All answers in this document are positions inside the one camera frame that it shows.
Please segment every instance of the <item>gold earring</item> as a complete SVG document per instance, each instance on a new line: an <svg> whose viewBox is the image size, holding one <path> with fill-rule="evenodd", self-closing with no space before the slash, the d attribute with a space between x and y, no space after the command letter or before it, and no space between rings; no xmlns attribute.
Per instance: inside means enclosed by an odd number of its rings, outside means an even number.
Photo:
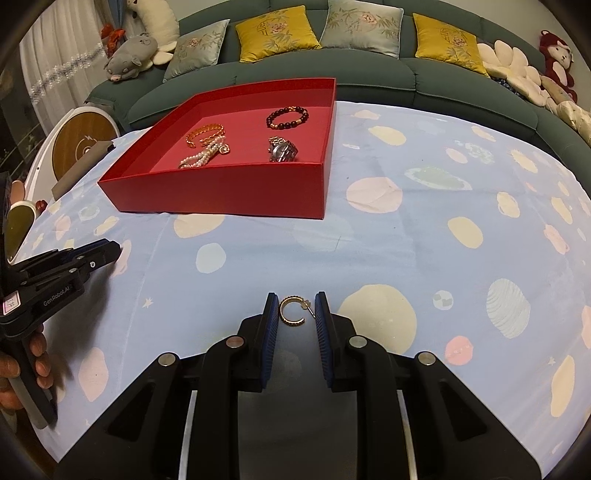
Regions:
<svg viewBox="0 0 591 480"><path fill-rule="evenodd" d="M308 312L310 312L310 314L312 315L312 318L314 320L316 320L314 312L312 312L312 309L310 308L310 301L306 300L302 297L299 297L297 295L292 295L290 297L285 297L283 300L281 300L281 303L279 304L279 317L281 318L281 321L283 323L285 323L286 325L289 325L290 327L298 327L300 325L303 325L304 322L306 321L306 319L304 317L302 317L299 320L288 320L285 318L285 316L283 315L283 309L285 308L285 306L287 304L293 303L293 302L299 303L302 310L308 310Z"/></svg>

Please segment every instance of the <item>bed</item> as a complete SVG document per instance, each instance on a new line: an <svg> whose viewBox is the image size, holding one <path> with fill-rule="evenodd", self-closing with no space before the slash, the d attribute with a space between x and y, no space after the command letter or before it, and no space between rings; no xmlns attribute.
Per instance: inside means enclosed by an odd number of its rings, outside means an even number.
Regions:
<svg viewBox="0 0 591 480"><path fill-rule="evenodd" d="M206 351L267 292L320 290L387 350L444 360L543 475L568 450L591 412L591 201L557 160L461 119L338 102L324 220L120 213L96 182L144 132L116 139L17 257L122 246L46 323L59 419L37 433L56 460L160 353ZM326 388L313 321L280 325L239 422L246 479L355 478L355 396Z"/></svg>

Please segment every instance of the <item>screw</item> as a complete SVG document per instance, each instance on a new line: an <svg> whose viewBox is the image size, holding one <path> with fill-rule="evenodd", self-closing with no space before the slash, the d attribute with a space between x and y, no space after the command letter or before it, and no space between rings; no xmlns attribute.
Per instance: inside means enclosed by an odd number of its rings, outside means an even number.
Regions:
<svg viewBox="0 0 591 480"><path fill-rule="evenodd" d="M429 366L434 364L437 361L437 358L435 358L435 355L433 355L431 352L421 352L418 354L418 361L423 365Z"/></svg>
<svg viewBox="0 0 591 480"><path fill-rule="evenodd" d="M367 338L356 335L349 339L349 345L353 348L363 348L368 344Z"/></svg>
<svg viewBox="0 0 591 480"><path fill-rule="evenodd" d="M163 367L170 367L173 363L177 361L177 358L174 356L173 353L163 353L158 357L158 363Z"/></svg>
<svg viewBox="0 0 591 480"><path fill-rule="evenodd" d="M244 338L239 336L230 337L228 340L226 340L226 345L228 345L230 348L239 348L244 345Z"/></svg>

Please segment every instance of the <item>wall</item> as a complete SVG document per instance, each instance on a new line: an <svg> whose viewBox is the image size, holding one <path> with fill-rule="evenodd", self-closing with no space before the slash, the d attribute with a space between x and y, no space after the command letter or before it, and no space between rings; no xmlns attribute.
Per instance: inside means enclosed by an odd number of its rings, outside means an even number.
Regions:
<svg viewBox="0 0 591 480"><path fill-rule="evenodd" d="M221 4L225 0L167 0L174 15L180 20L212 5Z"/></svg>
<svg viewBox="0 0 591 480"><path fill-rule="evenodd" d="M574 89L579 96L579 105L591 109L591 70L584 62L564 28L539 0L442 0L448 4L480 15L514 34L534 47L540 46L540 32L548 30L562 38L573 49Z"/></svg>

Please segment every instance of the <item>light green pillow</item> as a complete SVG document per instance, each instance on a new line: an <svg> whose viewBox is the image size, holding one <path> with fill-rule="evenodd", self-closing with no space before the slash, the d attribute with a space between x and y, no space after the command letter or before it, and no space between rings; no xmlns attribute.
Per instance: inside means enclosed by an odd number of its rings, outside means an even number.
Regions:
<svg viewBox="0 0 591 480"><path fill-rule="evenodd" d="M164 73L164 81L215 65L229 23L230 20L220 20L180 37L173 58Z"/></svg>
<svg viewBox="0 0 591 480"><path fill-rule="evenodd" d="M358 0L329 0L320 44L327 48L369 50L398 58L402 8Z"/></svg>

